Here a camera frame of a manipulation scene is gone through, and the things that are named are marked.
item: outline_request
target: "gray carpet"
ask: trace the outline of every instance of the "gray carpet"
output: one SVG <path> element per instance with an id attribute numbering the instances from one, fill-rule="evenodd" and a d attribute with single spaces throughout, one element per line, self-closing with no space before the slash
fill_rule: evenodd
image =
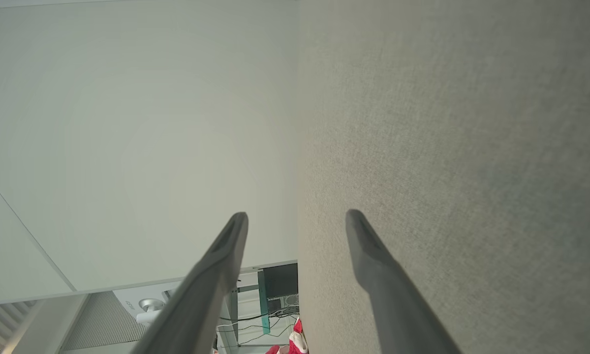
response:
<path id="1" fill-rule="evenodd" d="M 311 354 L 379 352 L 359 208 L 466 354 L 590 353 L 590 0 L 301 0 Z"/>

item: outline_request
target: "red object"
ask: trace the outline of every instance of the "red object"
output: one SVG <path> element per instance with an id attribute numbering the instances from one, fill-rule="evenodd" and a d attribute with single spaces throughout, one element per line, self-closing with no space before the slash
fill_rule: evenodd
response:
<path id="1" fill-rule="evenodd" d="M 293 327 L 293 332 L 288 337 L 288 354 L 307 354 L 308 353 L 308 344 L 306 344 L 306 339 L 304 339 L 303 333 L 304 327 L 301 325 L 301 319 L 297 319 L 295 326 Z M 274 345 L 271 349 L 266 352 L 266 354 L 278 354 L 279 353 L 279 345 Z"/>
<path id="2" fill-rule="evenodd" d="M 277 352 L 279 352 L 279 345 L 274 345 L 268 350 L 268 352 L 266 352 L 266 354 L 277 354 Z"/>

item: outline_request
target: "ceiling panel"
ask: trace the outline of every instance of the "ceiling panel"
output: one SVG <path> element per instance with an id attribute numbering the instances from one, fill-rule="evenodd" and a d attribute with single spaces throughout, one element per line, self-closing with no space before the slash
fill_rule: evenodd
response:
<path id="1" fill-rule="evenodd" d="M 0 195 L 0 302 L 70 291 Z"/>
<path id="2" fill-rule="evenodd" d="M 0 191 L 78 291 L 185 276 L 237 211 L 243 267 L 297 258 L 296 15 L 0 9 Z"/>

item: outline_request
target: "teal desk leg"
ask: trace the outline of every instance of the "teal desk leg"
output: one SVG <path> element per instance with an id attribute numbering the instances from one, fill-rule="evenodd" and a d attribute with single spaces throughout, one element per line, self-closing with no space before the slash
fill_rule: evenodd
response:
<path id="1" fill-rule="evenodd" d="M 259 310 L 261 314 L 268 314 L 268 300 L 266 299 L 266 285 L 264 282 L 264 272 L 257 272 L 257 285 L 259 286 Z M 267 316 L 262 317 L 262 333 L 271 332 L 270 319 Z"/>

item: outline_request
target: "cable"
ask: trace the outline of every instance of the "cable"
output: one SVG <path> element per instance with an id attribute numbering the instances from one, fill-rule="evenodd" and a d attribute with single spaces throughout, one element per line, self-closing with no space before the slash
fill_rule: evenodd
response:
<path id="1" fill-rule="evenodd" d="M 275 315 L 274 317 L 288 317 L 290 315 L 298 315 L 299 311 L 297 312 L 288 312 L 287 314 L 279 314 L 279 315 Z"/>
<path id="2" fill-rule="evenodd" d="M 286 315 L 286 316 L 276 316 L 276 317 L 277 317 L 277 318 L 279 318 L 279 319 L 282 319 L 282 318 L 287 318 L 287 317 L 291 317 L 291 318 L 293 318 L 294 320 L 297 320 L 297 318 L 295 318 L 294 316 L 291 316 L 290 314 L 288 314 L 288 315 Z M 265 326 L 263 326 L 263 325 L 256 325 L 256 324 L 254 324 L 254 325 L 253 325 L 253 324 L 252 324 L 252 325 L 247 325 L 245 328 L 239 328 L 239 329 L 238 329 L 238 331 L 244 331 L 245 329 L 247 329 L 247 328 L 251 328 L 251 327 L 260 327 L 260 328 L 266 328 L 266 327 L 265 327 Z M 224 333 L 224 332 L 236 332 L 236 331 L 232 329 L 232 330 L 229 330 L 229 331 L 219 331 L 219 330 L 216 330 L 216 332 L 221 332 L 221 333 Z"/>
<path id="3" fill-rule="evenodd" d="M 279 310 L 277 310 L 277 311 L 273 312 L 272 314 L 268 315 L 268 317 L 270 317 L 270 316 L 273 316 L 273 315 L 275 315 L 277 312 L 280 312 L 280 311 L 283 311 L 283 309 L 279 309 Z M 238 322 L 236 322 L 236 323 L 227 324 L 227 325 L 237 325 L 237 324 L 239 324 L 240 322 L 249 321 L 249 320 L 256 320 L 257 318 L 264 317 L 264 316 L 266 316 L 266 315 L 260 315 L 260 316 L 255 316 L 255 317 L 251 317 L 251 318 L 243 318 L 242 320 L 238 320 Z M 218 328 L 218 327 L 226 327 L 227 325 L 226 325 L 226 324 L 217 325 L 217 326 L 216 326 L 216 328 Z"/>
<path id="4" fill-rule="evenodd" d="M 272 337 L 280 337 L 282 334 L 284 334 L 284 332 L 286 332 L 286 330 L 287 330 L 287 329 L 290 329 L 290 327 L 286 327 L 286 328 L 284 328 L 284 330 L 283 330 L 283 331 L 282 331 L 280 334 L 278 334 L 277 336 L 274 336 L 274 335 L 272 335 L 272 334 L 270 334 L 270 333 L 265 333 L 265 334 L 262 334 L 262 335 L 261 335 L 261 336 L 259 336 L 259 337 L 253 338 L 253 339 L 252 339 L 252 340 L 250 340 L 250 341 L 257 340 L 257 338 L 262 338 L 263 336 L 267 336 L 267 335 L 268 335 L 268 336 L 272 336 Z M 250 341 L 245 341 L 245 342 L 239 343 L 239 344 L 238 344 L 238 346 L 240 346 L 240 345 L 243 345 L 243 344 L 246 344 L 246 343 L 249 343 Z"/>
<path id="5" fill-rule="evenodd" d="M 273 325 L 271 325 L 271 326 L 270 326 L 268 329 L 270 330 L 270 329 L 272 329 L 273 327 L 275 327 L 275 325 L 277 325 L 277 322 L 279 322 L 280 320 L 281 320 L 281 318 L 278 318 L 278 319 L 277 319 L 277 321 L 275 321 L 275 323 L 273 323 Z M 254 325 L 249 325 L 249 326 L 247 326 L 247 327 L 245 327 L 245 328 L 241 328 L 241 329 L 239 329 L 238 331 L 243 331 L 244 329 L 247 329 L 247 328 L 250 328 L 250 327 L 260 327 L 260 328 L 266 328 L 266 327 L 264 327 L 263 325 L 256 325 L 256 324 L 254 324 Z M 221 333 L 223 333 L 223 332 L 235 332 L 235 330 L 233 330 L 233 329 L 232 329 L 232 330 L 230 330 L 230 331 L 218 331 L 218 330 L 216 330 L 216 332 L 221 332 Z"/>
<path id="6" fill-rule="evenodd" d="M 274 316 L 277 312 L 283 312 L 286 309 L 289 309 L 290 307 L 299 307 L 299 306 L 298 305 L 290 305 L 290 306 L 284 307 L 283 309 L 279 309 L 279 310 L 273 312 L 272 314 L 263 314 L 263 315 L 254 316 L 254 317 L 250 317 L 250 318 L 243 318 L 241 320 L 238 320 L 238 322 L 236 322 L 236 323 L 227 324 L 227 325 L 237 325 L 238 323 L 243 322 L 243 321 L 256 320 L 257 318 L 261 318 L 261 317 L 265 317 L 265 316 L 271 317 L 271 316 Z M 220 319 L 226 320 L 226 321 L 231 321 L 231 319 L 224 318 L 224 317 L 222 317 Z M 226 326 L 226 324 L 222 324 L 222 325 L 217 325 L 216 327 L 225 327 L 225 326 Z"/>

